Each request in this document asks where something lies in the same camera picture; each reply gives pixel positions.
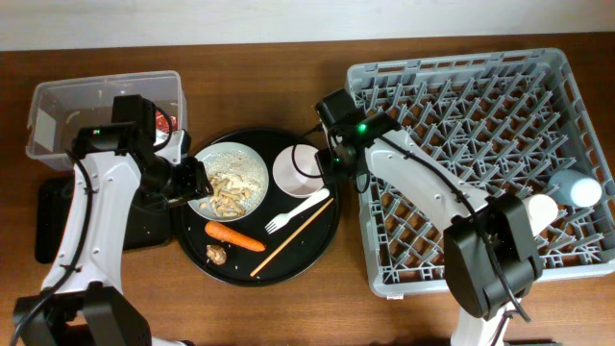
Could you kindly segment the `pale pink bowl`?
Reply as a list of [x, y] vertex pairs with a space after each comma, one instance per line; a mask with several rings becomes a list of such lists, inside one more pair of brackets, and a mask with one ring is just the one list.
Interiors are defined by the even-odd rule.
[[283, 149], [273, 163], [273, 178], [286, 194], [307, 198], [321, 189], [325, 183], [319, 178], [320, 170], [315, 155], [318, 149], [297, 144]]

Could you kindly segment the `grey plate with food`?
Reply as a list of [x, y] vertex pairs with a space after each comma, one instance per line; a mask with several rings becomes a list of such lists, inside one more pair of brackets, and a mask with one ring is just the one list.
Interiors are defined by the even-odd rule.
[[255, 211], [268, 190], [269, 173], [261, 156], [247, 145], [219, 142], [195, 158], [206, 168], [213, 193], [188, 202], [197, 215], [232, 222]]

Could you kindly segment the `red snack wrapper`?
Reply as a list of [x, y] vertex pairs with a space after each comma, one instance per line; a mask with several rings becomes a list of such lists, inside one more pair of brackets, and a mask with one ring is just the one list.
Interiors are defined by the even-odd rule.
[[171, 122], [168, 122], [167, 118], [160, 111], [156, 111], [156, 129], [158, 131], [168, 134], [178, 130], [177, 117], [169, 115], [168, 118]]

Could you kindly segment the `white paper cup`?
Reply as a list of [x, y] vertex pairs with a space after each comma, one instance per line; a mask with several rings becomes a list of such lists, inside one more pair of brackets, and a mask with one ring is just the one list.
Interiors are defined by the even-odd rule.
[[546, 194], [535, 194], [522, 200], [525, 212], [521, 233], [537, 236], [550, 226], [558, 216], [558, 205]]

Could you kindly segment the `light blue plastic cup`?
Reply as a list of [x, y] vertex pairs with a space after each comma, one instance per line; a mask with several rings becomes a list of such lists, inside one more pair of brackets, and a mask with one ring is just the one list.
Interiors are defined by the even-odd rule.
[[549, 179], [549, 187], [555, 187], [551, 196], [558, 204], [575, 208], [593, 207], [603, 195], [596, 180], [573, 169], [554, 173]]

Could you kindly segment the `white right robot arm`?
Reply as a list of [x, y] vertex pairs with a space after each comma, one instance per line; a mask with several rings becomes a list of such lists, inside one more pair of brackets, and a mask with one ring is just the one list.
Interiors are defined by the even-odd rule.
[[370, 174], [393, 185], [443, 235], [445, 280], [460, 306], [453, 345], [501, 345], [543, 272], [535, 238], [554, 222], [545, 194], [493, 197], [467, 184], [418, 147], [385, 113], [318, 113], [328, 136], [326, 176]]

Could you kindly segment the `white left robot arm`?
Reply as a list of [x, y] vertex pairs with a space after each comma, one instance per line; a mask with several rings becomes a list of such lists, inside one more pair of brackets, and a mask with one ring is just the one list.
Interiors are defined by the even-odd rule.
[[122, 293], [130, 208], [137, 191], [182, 205], [212, 187], [203, 164], [186, 153], [186, 131], [169, 134], [161, 148], [155, 140], [155, 130], [134, 122], [79, 131], [67, 153], [75, 178], [61, 245], [40, 293], [16, 301], [12, 344], [162, 344]]

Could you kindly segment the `clear plastic waste bin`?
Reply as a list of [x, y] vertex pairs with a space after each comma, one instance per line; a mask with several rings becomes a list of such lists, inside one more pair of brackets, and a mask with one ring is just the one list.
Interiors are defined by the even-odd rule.
[[172, 70], [45, 82], [36, 87], [30, 107], [27, 156], [57, 171], [71, 170], [65, 151], [79, 130], [110, 123], [113, 99], [133, 94], [162, 108], [176, 130], [187, 128], [181, 77]]

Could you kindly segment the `grey dishwasher rack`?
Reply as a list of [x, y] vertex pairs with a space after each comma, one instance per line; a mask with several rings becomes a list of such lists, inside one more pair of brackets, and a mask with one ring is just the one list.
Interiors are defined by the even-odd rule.
[[555, 48], [351, 66], [346, 88], [368, 114], [396, 119], [428, 154], [494, 196], [552, 193], [572, 169], [601, 200], [562, 207], [536, 238], [543, 279], [614, 270], [614, 181], [565, 54]]

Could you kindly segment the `orange carrot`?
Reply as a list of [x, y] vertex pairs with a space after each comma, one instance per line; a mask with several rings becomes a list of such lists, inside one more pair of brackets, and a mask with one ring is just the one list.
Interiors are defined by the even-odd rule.
[[261, 242], [247, 235], [243, 235], [217, 221], [208, 222], [205, 226], [205, 232], [214, 239], [228, 242], [253, 252], [263, 252], [265, 250], [265, 245]]

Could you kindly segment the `black rectangular tray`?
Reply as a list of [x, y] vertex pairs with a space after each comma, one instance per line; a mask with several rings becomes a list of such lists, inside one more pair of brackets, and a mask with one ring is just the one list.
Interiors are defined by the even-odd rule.
[[[62, 242], [70, 210], [74, 178], [64, 176], [45, 181], [38, 190], [35, 259], [54, 261]], [[135, 192], [127, 222], [124, 251], [166, 244], [171, 237], [171, 215], [159, 194]]]

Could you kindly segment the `brown ginger piece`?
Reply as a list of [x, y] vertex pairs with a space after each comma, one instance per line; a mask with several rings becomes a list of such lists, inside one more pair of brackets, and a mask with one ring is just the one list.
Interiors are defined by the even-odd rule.
[[226, 251], [220, 245], [207, 245], [206, 256], [215, 265], [223, 265], [227, 261]]

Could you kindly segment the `round black serving tray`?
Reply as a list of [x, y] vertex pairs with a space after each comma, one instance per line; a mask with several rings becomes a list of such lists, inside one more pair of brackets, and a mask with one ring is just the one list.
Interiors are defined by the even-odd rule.
[[[239, 286], [278, 284], [310, 268], [332, 242], [340, 220], [340, 206], [337, 200], [339, 187], [334, 185], [330, 190], [334, 199], [332, 204], [255, 277], [250, 277], [250, 273], [312, 216], [318, 210], [317, 207], [305, 211], [269, 235], [264, 230], [265, 224], [277, 214], [292, 210], [300, 204], [299, 199], [285, 194], [274, 182], [270, 182], [264, 201], [258, 209], [228, 224], [231, 229], [262, 242], [265, 245], [263, 252], [252, 252], [210, 237], [205, 232], [208, 220], [197, 215], [189, 205], [171, 210], [175, 236], [191, 261], [203, 272], [221, 282]], [[206, 256], [207, 245], [222, 246], [227, 254], [226, 263], [215, 265], [210, 262]]]

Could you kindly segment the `white plastic fork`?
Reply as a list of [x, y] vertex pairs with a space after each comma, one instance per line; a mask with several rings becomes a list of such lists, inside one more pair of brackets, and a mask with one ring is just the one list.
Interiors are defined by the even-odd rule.
[[278, 229], [285, 226], [292, 218], [299, 215], [303, 211], [310, 209], [316, 204], [324, 201], [331, 195], [331, 192], [327, 188], [321, 188], [314, 194], [309, 196], [305, 201], [301, 202], [297, 207], [286, 213], [280, 213], [276, 215], [269, 223], [264, 227], [265, 231], [271, 235]]

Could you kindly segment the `wooden chopstick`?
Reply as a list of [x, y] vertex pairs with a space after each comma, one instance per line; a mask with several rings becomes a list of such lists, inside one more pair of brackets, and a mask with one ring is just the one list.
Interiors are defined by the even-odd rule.
[[329, 199], [320, 209], [308, 218], [297, 230], [295, 230], [278, 248], [276, 248], [263, 262], [261, 262], [251, 273], [250, 277], [255, 277], [279, 252], [281, 252], [292, 240], [297, 237], [307, 226], [309, 226], [318, 216], [334, 201]]

